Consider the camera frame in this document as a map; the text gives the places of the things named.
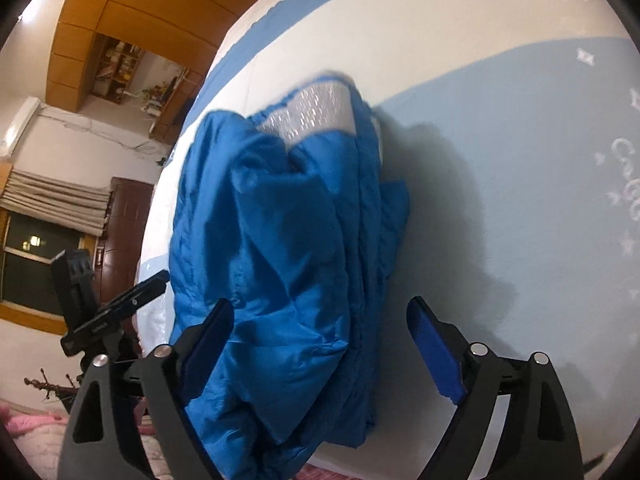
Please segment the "blue puffer jacket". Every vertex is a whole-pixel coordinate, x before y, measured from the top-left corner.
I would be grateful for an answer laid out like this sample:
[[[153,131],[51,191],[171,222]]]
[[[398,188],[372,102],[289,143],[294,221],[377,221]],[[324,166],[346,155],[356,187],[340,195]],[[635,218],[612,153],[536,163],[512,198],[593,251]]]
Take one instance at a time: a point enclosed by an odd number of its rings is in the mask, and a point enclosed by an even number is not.
[[[323,76],[244,117],[208,113],[186,153],[169,245],[174,335],[215,302],[234,327],[186,411],[227,479],[287,479],[375,424],[388,281],[409,215],[381,178],[378,123]]]

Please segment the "dark wooden door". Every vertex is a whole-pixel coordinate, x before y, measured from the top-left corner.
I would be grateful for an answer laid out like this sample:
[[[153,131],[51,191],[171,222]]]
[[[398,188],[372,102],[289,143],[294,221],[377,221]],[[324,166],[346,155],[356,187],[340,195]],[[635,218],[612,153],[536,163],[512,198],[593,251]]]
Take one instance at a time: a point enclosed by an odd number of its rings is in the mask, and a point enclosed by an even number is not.
[[[94,290],[101,306],[136,284],[153,188],[136,180],[111,180],[106,225],[94,258]]]

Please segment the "pink floral quilt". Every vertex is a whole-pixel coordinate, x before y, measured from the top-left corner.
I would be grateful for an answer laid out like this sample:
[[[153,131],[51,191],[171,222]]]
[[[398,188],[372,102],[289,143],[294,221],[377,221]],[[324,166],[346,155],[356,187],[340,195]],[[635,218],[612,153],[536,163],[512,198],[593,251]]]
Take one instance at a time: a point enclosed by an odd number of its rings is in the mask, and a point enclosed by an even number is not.
[[[166,458],[160,448],[155,428],[142,424],[142,408],[136,409],[138,429],[152,474],[157,479],[171,479]],[[1,402],[1,422],[27,463],[41,479],[58,478],[58,462],[68,417],[60,414],[26,414]]]

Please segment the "window with blind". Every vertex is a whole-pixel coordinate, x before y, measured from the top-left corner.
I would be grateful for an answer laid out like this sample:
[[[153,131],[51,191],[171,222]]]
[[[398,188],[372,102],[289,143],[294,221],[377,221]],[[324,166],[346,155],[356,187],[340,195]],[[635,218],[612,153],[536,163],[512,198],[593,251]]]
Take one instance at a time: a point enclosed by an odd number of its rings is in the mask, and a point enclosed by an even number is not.
[[[108,188],[1,165],[2,320],[50,334],[66,331],[50,264],[65,249],[94,254],[110,199]]]

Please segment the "white air conditioner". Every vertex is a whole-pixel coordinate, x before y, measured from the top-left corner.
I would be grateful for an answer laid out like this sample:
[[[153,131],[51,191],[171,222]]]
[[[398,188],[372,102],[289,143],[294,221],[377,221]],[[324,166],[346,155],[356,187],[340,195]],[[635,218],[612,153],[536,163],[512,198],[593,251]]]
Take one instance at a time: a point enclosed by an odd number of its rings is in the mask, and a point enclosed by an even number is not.
[[[8,159],[13,155],[32,118],[38,114],[40,106],[40,99],[35,96],[28,96],[17,107],[9,125],[1,129],[0,156],[2,159]]]

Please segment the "blue and white bedsheet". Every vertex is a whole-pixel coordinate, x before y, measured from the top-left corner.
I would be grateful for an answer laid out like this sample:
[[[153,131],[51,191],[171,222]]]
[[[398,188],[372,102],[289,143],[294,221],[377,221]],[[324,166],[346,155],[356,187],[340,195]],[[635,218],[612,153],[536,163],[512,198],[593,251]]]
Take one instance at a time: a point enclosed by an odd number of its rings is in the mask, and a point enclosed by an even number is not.
[[[140,273],[169,271],[186,153],[323,76],[378,123],[409,215],[375,424],[288,479],[639,474],[639,0],[258,0],[224,37],[155,185]],[[175,295],[138,315],[175,344]]]

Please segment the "wooden wardrobe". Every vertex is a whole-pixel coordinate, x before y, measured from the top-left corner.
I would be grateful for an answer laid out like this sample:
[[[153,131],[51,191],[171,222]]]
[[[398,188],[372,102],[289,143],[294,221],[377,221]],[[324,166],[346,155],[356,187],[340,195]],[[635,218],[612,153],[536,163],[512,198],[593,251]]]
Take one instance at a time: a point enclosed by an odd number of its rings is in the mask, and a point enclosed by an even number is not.
[[[190,81],[178,84],[151,136],[176,142],[176,116],[191,104],[234,22],[257,0],[65,0],[54,34],[46,102],[77,113],[98,70],[107,39],[175,62]]]

